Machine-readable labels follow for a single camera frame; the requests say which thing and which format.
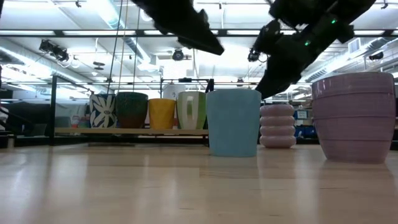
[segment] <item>black robotic arm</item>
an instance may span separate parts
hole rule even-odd
[[[204,10],[196,12],[192,0],[132,0],[154,20],[161,33],[173,33],[188,48],[221,55],[224,48],[210,31]],[[345,43],[354,37],[350,24],[376,0],[267,0],[274,20],[264,26],[248,60],[267,54],[267,70],[256,90],[267,98],[297,83],[304,71],[336,39]],[[296,30],[281,32],[281,23]],[[296,27],[305,26],[303,30]]]

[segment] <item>light blue cup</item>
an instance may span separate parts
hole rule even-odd
[[[256,156],[260,104],[261,94],[256,90],[216,90],[207,94],[211,155]]]

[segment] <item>green pot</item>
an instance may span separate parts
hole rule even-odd
[[[143,93],[118,93],[116,116],[120,128],[142,128],[148,111],[148,96]]]

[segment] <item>flower pot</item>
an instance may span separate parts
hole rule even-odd
[[[175,100],[149,100],[149,124],[153,129],[172,129],[175,113]]]
[[[177,118],[180,129],[203,129],[206,121],[206,93],[194,91],[179,93]]]
[[[114,128],[116,126],[115,102],[115,94],[90,96],[90,124],[92,128]]]
[[[263,146],[288,149],[296,144],[293,106],[267,105],[262,106],[260,112],[260,143]]]
[[[207,94],[206,111],[213,156],[257,154],[261,94],[256,90],[216,90]]]
[[[120,128],[142,128],[148,110],[148,96],[143,93],[118,93],[116,116]]]
[[[383,163],[396,120],[394,77],[364,72],[312,85],[313,115],[326,157],[339,162]]]

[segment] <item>shelf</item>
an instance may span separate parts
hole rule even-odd
[[[55,133],[82,133],[82,134],[187,134],[208,135],[208,130],[184,130],[184,129],[127,129],[127,128],[55,128]]]

